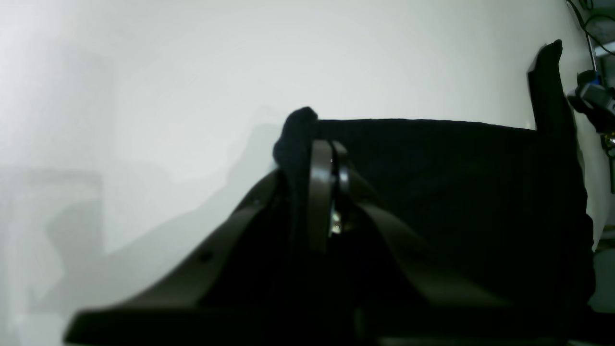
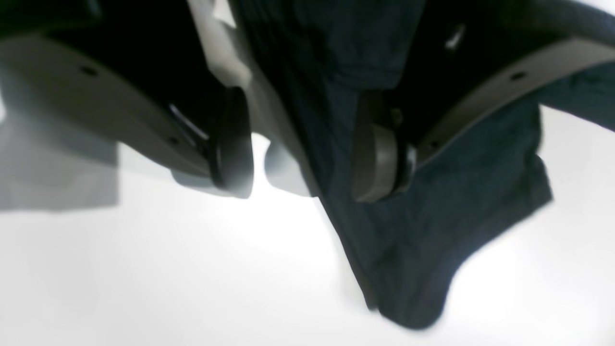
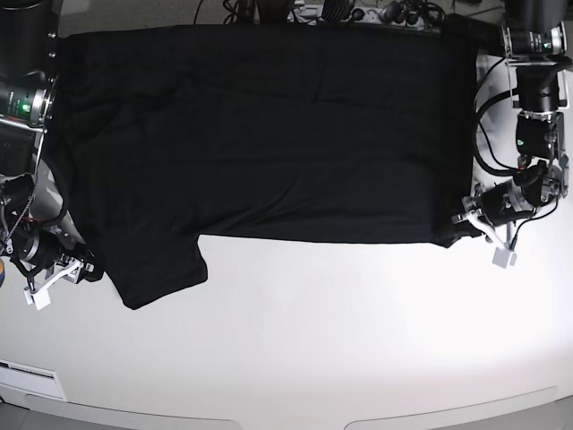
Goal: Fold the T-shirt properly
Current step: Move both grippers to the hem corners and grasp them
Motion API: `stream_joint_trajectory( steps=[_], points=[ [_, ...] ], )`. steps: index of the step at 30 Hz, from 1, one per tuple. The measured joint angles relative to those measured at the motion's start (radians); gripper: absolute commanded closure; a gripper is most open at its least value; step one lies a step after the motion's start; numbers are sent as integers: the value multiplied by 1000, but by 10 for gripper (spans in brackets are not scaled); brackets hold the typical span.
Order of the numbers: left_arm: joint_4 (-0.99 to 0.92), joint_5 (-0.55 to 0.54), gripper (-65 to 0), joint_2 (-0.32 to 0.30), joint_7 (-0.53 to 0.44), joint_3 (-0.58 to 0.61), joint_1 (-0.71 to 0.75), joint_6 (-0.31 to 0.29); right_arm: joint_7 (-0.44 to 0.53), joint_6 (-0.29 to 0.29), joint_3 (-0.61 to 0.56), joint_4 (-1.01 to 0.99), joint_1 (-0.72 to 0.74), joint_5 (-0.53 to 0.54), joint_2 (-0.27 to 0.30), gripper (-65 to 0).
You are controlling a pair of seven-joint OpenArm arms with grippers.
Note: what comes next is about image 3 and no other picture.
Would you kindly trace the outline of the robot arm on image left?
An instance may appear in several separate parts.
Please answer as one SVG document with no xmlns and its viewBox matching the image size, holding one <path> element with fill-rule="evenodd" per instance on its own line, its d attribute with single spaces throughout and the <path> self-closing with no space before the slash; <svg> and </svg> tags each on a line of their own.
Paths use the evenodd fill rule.
<svg viewBox="0 0 573 430">
<path fill-rule="evenodd" d="M 79 283 L 103 269 L 82 243 L 67 247 L 56 233 L 69 209 L 69 189 L 44 150 L 56 86 L 60 1 L 1 3 L 1 254 L 29 284 L 42 271 Z M 62 196 L 48 219 L 30 213 L 46 164 Z"/>
</svg>

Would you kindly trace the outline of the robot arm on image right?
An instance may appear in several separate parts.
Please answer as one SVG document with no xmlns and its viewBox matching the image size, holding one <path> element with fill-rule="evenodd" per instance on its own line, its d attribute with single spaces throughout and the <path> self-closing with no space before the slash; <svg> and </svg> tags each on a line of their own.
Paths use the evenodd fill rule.
<svg viewBox="0 0 573 430">
<path fill-rule="evenodd" d="M 501 239 L 497 228 L 523 227 L 539 218 L 541 209 L 557 205 L 569 193 L 563 115 L 569 107 L 564 74 L 572 66 L 564 24 L 567 10 L 565 1 L 506 1 L 499 25 L 457 13 L 445 21 L 446 30 L 475 40 L 508 69 L 509 89 L 477 109 L 473 129 L 482 131 L 487 111 L 510 100 L 517 110 L 517 166 L 493 168 L 475 149 L 480 168 L 505 181 L 490 189 L 477 186 L 453 222 L 469 222 L 499 250 L 509 253 L 516 247 L 518 232 L 509 230 L 507 239 Z"/>
</svg>

